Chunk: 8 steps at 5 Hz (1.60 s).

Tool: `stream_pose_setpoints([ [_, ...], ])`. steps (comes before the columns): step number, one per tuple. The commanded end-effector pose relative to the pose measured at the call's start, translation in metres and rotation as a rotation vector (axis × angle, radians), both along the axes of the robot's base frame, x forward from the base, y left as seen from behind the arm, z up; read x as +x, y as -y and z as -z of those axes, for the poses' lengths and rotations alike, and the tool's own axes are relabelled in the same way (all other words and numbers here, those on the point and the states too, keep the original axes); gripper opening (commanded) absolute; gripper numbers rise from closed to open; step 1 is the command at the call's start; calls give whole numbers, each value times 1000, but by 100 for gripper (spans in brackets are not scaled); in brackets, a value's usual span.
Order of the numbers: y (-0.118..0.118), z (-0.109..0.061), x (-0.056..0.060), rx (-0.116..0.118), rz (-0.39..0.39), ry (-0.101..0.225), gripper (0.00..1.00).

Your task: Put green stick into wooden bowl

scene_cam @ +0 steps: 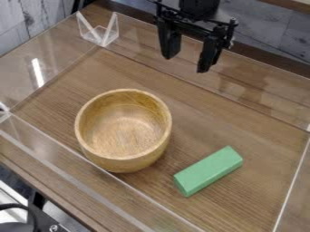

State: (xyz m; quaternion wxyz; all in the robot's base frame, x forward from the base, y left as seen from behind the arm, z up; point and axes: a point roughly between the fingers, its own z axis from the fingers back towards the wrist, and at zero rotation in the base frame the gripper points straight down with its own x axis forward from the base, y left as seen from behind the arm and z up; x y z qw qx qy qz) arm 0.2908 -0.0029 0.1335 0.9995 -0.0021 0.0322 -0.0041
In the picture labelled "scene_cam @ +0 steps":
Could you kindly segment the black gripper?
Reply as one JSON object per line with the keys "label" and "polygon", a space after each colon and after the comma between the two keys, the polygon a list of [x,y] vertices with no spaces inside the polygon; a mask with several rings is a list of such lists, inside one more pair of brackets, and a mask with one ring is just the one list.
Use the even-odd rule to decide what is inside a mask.
{"label": "black gripper", "polygon": [[203,46],[197,62],[197,73],[209,71],[216,64],[224,48],[233,44],[233,31],[237,20],[220,9],[220,0],[148,0],[156,5],[157,32],[161,56],[173,58],[180,51],[181,34],[176,26],[183,29],[200,31]]}

